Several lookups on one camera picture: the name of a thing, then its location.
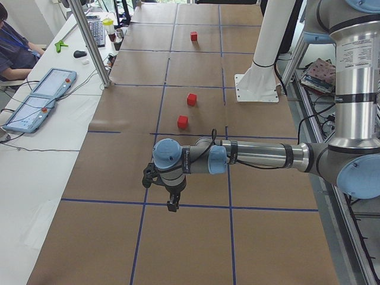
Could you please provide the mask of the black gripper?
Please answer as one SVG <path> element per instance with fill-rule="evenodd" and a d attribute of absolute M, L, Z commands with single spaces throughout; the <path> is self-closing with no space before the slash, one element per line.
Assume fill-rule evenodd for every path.
<path fill-rule="evenodd" d="M 180 199 L 181 199 L 181 192 L 170 191 L 169 200 L 167 201 L 167 209 L 169 211 L 178 211 Z"/>

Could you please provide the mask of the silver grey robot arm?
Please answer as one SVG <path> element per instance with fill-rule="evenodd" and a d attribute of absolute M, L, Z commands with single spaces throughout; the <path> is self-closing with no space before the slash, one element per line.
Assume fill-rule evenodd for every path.
<path fill-rule="evenodd" d="M 193 146 L 163 139 L 153 147 L 142 184 L 165 187 L 169 211 L 178 209 L 187 175 L 216 175 L 236 163 L 312 173 L 359 199 L 379 195 L 379 2 L 308 1 L 304 34 L 327 36 L 336 45 L 334 137 L 326 144 L 296 145 L 219 140 L 215 135 Z"/>

